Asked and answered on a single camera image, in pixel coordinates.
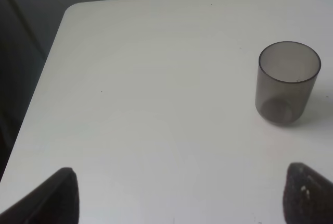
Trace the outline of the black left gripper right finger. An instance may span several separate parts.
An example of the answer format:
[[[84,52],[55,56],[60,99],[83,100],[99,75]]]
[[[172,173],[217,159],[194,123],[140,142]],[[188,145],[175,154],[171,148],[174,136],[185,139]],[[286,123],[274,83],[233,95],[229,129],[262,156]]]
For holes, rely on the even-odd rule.
[[[332,182],[304,163],[291,163],[283,213],[286,223],[332,223]]]

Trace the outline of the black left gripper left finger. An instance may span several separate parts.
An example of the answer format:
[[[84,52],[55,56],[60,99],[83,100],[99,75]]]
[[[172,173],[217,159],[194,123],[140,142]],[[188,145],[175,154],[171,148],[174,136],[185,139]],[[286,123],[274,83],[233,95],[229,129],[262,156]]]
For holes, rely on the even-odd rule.
[[[78,223],[79,187],[76,173],[64,167],[1,213],[1,223]]]

